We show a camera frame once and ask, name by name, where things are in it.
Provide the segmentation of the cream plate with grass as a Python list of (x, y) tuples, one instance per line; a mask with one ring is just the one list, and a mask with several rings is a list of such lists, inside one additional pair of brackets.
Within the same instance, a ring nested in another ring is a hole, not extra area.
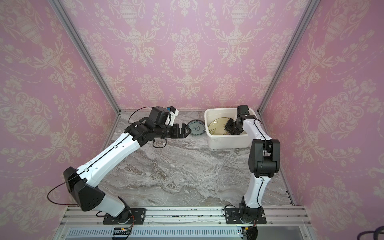
[(213, 136), (230, 135), (229, 131), (226, 130), (226, 124), (229, 120), (233, 121), (233, 119), (227, 117), (218, 118), (212, 121), (208, 126), (209, 133)]

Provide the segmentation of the white plastic bin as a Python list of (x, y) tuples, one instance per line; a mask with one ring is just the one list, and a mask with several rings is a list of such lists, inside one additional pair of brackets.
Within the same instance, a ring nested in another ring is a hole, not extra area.
[(206, 132), (208, 138), (208, 146), (210, 149), (235, 149), (248, 148), (251, 145), (252, 139), (246, 132), (240, 135), (213, 136), (208, 131), (209, 124), (222, 117), (232, 118), (237, 116), (237, 108), (218, 108), (207, 109), (204, 113)]

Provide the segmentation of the small blue patterned plate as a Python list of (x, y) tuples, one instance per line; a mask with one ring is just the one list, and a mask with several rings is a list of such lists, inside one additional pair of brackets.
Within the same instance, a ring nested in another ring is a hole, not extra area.
[(206, 132), (206, 125), (202, 120), (191, 120), (187, 123), (191, 135), (200, 136)]

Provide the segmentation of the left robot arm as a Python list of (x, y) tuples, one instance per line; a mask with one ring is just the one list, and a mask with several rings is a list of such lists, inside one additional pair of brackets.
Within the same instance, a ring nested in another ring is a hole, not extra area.
[(149, 116), (127, 128), (115, 142), (78, 168), (69, 167), (63, 175), (67, 189), (82, 211), (101, 211), (119, 224), (127, 223), (131, 208), (120, 197), (113, 197), (99, 189), (103, 178), (122, 160), (156, 138), (185, 139), (192, 131), (187, 124), (176, 124), (178, 110), (173, 107), (154, 107)]

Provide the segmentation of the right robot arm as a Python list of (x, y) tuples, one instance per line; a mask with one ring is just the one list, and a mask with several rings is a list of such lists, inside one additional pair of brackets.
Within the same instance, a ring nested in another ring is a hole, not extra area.
[(250, 113), (247, 105), (237, 107), (236, 118), (228, 120), (225, 130), (230, 135), (245, 132), (252, 140), (248, 159), (252, 176), (239, 203), (240, 220), (246, 224), (265, 224), (262, 199), (268, 183), (280, 170), (281, 143), (264, 131), (261, 120)]

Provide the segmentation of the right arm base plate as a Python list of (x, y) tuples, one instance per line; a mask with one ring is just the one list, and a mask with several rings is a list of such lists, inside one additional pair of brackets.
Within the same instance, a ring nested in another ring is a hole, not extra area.
[(224, 209), (224, 217), (227, 224), (232, 225), (264, 225), (267, 223), (266, 214), (263, 208), (246, 208), (240, 210), (238, 208)]

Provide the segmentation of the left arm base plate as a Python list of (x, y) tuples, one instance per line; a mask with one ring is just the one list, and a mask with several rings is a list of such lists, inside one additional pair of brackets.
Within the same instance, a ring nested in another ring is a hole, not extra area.
[(117, 217), (106, 214), (103, 220), (104, 225), (142, 225), (146, 217), (145, 208), (133, 208), (129, 211), (123, 211)]

